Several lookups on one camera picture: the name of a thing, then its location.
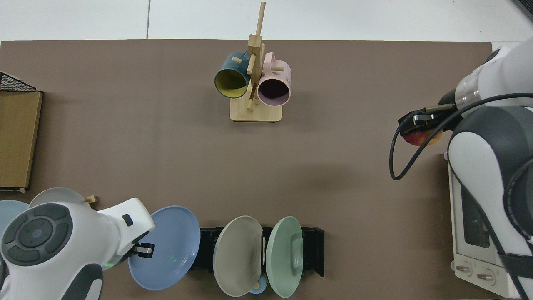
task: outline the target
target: mug handle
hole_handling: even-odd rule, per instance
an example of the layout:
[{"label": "mug handle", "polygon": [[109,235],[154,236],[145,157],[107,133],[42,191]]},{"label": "mug handle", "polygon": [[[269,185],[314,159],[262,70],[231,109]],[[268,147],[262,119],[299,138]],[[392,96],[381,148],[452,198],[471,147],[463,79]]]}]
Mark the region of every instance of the mug handle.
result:
[{"label": "mug handle", "polygon": [[265,76],[273,76],[272,73],[272,64],[276,62],[276,57],[274,52],[269,52],[265,55],[265,61],[263,62],[263,72]]}]

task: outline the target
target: light blue plate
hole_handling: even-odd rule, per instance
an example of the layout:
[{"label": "light blue plate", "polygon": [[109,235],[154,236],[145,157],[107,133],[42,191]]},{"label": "light blue plate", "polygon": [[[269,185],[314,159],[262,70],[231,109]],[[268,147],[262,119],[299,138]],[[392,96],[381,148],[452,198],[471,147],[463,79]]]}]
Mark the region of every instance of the light blue plate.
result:
[{"label": "light blue plate", "polygon": [[16,200],[0,200],[0,238],[11,221],[28,209],[29,204]]},{"label": "light blue plate", "polygon": [[162,290],[176,284],[191,268],[200,247],[200,225],[182,206],[169,206],[152,214],[156,228],[139,243],[155,244],[152,258],[132,256],[128,265],[143,288]]}]

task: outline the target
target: wire basket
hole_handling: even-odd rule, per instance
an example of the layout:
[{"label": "wire basket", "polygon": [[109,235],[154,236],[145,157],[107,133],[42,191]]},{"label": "wire basket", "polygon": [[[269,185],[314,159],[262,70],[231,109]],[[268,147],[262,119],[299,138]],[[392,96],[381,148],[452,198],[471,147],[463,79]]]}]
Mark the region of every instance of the wire basket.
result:
[{"label": "wire basket", "polygon": [[15,77],[0,72],[0,91],[2,92],[37,92],[33,86],[26,84]]}]

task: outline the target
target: wooden base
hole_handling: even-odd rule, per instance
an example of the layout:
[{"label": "wooden base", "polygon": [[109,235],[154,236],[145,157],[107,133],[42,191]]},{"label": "wooden base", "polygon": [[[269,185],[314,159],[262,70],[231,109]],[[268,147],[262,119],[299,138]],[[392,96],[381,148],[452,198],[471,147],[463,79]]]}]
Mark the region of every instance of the wooden base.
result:
[{"label": "wooden base", "polygon": [[244,96],[230,101],[230,118],[235,122],[279,122],[282,117],[281,106],[268,106],[261,102],[257,97],[250,104],[250,95],[252,87],[249,85]]}]

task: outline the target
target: green plate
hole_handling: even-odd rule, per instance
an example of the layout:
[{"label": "green plate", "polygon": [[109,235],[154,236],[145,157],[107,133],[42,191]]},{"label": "green plate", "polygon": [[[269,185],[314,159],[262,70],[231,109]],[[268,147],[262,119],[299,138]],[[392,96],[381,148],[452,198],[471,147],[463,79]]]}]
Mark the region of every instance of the green plate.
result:
[{"label": "green plate", "polygon": [[281,219],[270,234],[266,250],[270,286],[280,297],[291,297],[303,272],[303,237],[298,220],[292,216]]}]

